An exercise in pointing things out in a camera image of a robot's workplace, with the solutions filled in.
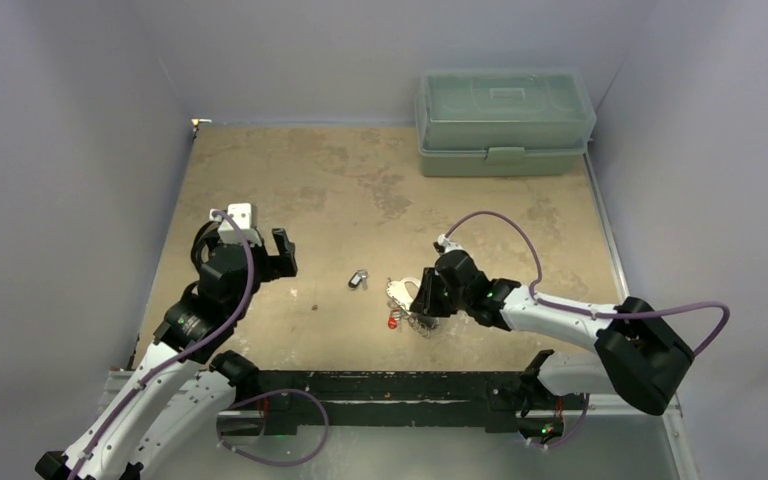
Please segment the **silver foot-shaped keyring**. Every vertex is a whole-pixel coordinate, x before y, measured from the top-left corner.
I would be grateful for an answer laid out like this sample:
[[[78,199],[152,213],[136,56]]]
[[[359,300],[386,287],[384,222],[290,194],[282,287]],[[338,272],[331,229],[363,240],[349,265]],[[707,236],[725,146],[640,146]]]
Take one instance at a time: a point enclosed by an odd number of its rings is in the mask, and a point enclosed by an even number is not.
[[[401,331],[403,327],[408,326],[421,337],[431,338],[440,327],[440,321],[437,318],[423,316],[410,310],[419,287],[420,280],[415,277],[404,277],[398,280],[388,279],[385,289],[388,297],[388,308],[390,309],[388,327]]]

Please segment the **small key fob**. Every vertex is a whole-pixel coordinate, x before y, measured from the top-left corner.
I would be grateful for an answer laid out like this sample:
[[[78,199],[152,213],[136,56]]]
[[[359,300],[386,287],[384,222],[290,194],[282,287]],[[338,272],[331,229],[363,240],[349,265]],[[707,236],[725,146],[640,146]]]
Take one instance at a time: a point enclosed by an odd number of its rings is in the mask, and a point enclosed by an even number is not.
[[[358,288],[366,290],[368,288],[368,271],[365,269],[357,270],[347,282],[351,290]]]

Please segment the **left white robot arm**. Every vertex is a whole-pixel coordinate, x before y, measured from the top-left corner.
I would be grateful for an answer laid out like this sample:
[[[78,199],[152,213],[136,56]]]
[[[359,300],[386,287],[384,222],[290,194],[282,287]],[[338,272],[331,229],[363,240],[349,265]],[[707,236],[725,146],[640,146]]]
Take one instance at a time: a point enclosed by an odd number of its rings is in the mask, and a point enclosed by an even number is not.
[[[34,470],[43,479],[145,479],[203,420],[244,409],[261,394],[259,370],[220,346],[259,287],[298,272],[296,246],[282,228],[269,254],[256,228],[235,232],[209,221],[193,241],[198,278],[170,306],[143,359],[112,402],[63,451],[49,451]]]

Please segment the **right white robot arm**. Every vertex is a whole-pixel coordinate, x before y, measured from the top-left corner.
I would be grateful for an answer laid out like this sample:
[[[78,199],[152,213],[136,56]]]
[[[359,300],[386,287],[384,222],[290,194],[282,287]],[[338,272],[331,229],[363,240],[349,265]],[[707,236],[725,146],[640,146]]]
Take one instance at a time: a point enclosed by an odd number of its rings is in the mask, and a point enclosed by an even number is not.
[[[553,354],[541,369],[525,375],[521,392],[536,407],[568,393],[602,389],[644,413],[660,415],[695,359],[641,299],[597,305],[540,296],[514,280],[488,279],[462,250],[443,254],[424,270],[409,309],[428,317],[464,312],[482,326],[552,337],[598,358],[574,365]]]

